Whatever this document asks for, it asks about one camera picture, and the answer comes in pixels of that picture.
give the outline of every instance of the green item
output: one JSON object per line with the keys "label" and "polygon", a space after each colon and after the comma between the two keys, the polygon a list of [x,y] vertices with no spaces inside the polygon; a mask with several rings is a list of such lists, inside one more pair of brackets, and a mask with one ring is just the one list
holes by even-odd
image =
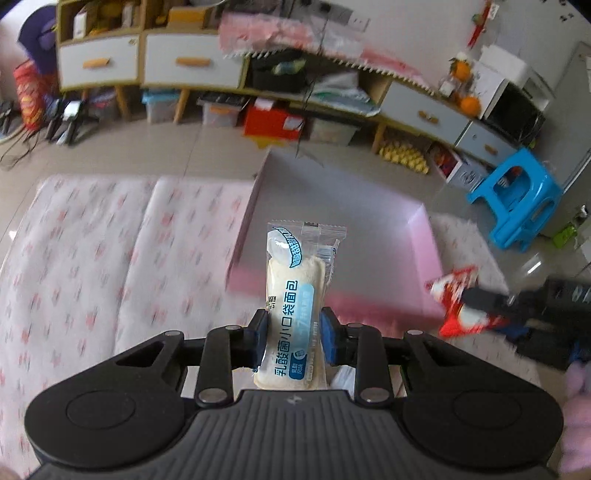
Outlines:
{"label": "green item", "polygon": [[306,66],[304,59],[282,61],[272,69],[273,75],[294,75]]}
{"label": "green item", "polygon": [[560,232],[552,237],[552,243],[556,248],[562,248],[567,243],[569,243],[571,238],[577,236],[577,234],[577,228],[572,223],[569,223]]}

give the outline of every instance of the yellow toy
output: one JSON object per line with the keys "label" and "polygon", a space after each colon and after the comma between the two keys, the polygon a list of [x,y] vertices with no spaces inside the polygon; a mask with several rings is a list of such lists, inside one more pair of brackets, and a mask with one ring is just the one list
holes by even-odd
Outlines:
{"label": "yellow toy", "polygon": [[379,156],[391,163],[400,163],[418,173],[424,175],[429,173],[425,157],[409,143],[389,142],[379,149]]}

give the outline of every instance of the plastic wrapper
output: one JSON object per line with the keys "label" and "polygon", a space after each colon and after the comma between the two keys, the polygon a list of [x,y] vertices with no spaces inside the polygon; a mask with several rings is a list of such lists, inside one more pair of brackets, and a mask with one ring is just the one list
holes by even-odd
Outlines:
{"label": "plastic wrapper", "polygon": [[311,98],[331,108],[363,116],[374,116],[380,111],[380,107],[358,87],[357,72],[325,76],[314,85]]}
{"label": "plastic wrapper", "polygon": [[445,321],[439,329],[441,337],[472,335],[508,324],[504,317],[489,315],[462,303],[464,289],[475,287],[477,284],[478,267],[475,265],[454,270],[449,275],[427,283],[427,290],[446,309]]}
{"label": "plastic wrapper", "polygon": [[267,234],[267,347],[254,381],[270,390],[326,388],[320,309],[346,229],[274,222]]}

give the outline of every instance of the microwave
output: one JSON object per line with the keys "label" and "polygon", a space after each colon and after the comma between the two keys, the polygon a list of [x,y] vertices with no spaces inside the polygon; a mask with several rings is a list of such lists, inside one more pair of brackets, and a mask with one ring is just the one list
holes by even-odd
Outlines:
{"label": "microwave", "polygon": [[476,62],[473,72],[473,90],[482,105],[480,119],[513,144],[529,146],[545,117],[528,92],[482,63]]}

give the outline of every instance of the pink cloth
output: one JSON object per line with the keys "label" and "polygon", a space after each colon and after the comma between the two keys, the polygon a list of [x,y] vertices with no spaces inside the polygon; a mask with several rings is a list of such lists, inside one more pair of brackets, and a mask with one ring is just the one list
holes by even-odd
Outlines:
{"label": "pink cloth", "polygon": [[569,400],[564,405],[562,437],[564,456],[560,472],[569,473],[591,467],[591,395],[587,369],[579,362],[566,372],[566,392]]}
{"label": "pink cloth", "polygon": [[297,48],[330,59],[343,60],[364,70],[383,71],[433,93],[421,73],[404,63],[385,48],[369,44],[350,28],[327,24],[319,28],[310,24],[270,15],[226,13],[219,28],[220,48],[226,54]]}
{"label": "pink cloth", "polygon": [[20,480],[20,477],[7,466],[0,464],[0,480]]}

